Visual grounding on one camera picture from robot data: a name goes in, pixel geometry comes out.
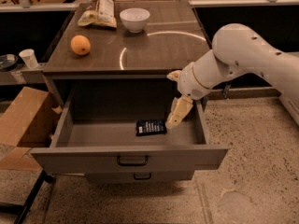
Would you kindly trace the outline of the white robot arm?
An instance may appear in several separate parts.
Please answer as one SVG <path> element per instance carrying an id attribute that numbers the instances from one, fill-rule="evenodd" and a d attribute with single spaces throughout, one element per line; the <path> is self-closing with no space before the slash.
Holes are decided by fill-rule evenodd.
<path id="1" fill-rule="evenodd" d="M 252 73 L 280 92 L 279 100 L 299 124 L 299 57 L 272 47 L 248 26 L 231 23 L 221 27 L 212 48 L 199 60 L 167 75 L 181 94 L 171 106 L 166 127 L 178 126 L 193 102 L 225 81 Z"/>

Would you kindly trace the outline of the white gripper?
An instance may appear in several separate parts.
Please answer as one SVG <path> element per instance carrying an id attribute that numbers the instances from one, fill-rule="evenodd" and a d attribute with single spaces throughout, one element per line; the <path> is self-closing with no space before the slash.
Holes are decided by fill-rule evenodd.
<path id="1" fill-rule="evenodd" d="M 193 72 L 193 63 L 188 64 L 181 71 L 170 72 L 166 77 L 171 81 L 178 81 L 178 91 L 183 95 L 173 100 L 165 123 L 167 129 L 173 129 L 179 126 L 190 113 L 193 100 L 202 99 L 208 94 L 208 89 L 197 81 Z"/>

